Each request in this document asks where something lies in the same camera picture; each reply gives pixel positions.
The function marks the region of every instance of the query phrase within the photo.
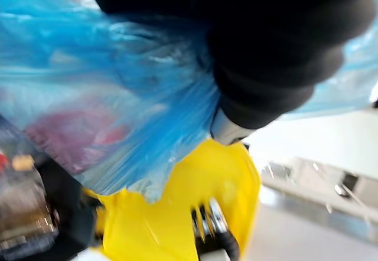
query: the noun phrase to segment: plastic wrap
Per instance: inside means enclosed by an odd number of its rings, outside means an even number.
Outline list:
[[[0,3],[0,114],[85,187],[158,199],[218,101],[206,28],[68,0]]]
[[[18,260],[54,244],[57,229],[46,207],[37,170],[18,172],[8,166],[0,171],[0,259]],[[45,220],[51,222],[47,231],[41,226]]]
[[[367,32],[346,44],[345,63],[339,71],[319,84],[306,104],[281,119],[329,115],[368,107],[378,99],[377,52],[378,17]]]

